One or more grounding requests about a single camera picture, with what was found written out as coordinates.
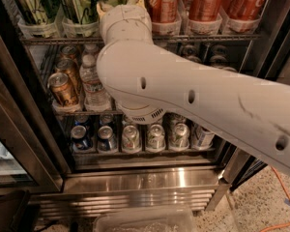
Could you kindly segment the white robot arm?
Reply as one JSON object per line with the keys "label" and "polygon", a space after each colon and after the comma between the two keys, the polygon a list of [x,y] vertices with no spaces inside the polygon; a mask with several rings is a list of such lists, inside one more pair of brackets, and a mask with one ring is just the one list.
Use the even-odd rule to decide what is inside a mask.
{"label": "white robot arm", "polygon": [[290,176],[290,86],[191,62],[154,44],[142,2],[100,11],[99,79],[138,124],[166,112]]}

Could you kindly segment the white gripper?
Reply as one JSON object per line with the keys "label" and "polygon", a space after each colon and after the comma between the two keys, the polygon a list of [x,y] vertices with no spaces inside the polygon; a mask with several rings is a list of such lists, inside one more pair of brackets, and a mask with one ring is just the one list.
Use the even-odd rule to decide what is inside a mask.
{"label": "white gripper", "polygon": [[105,44],[126,40],[153,43],[152,21],[144,0],[128,0],[127,5],[116,7],[100,1],[97,13],[100,34]]}

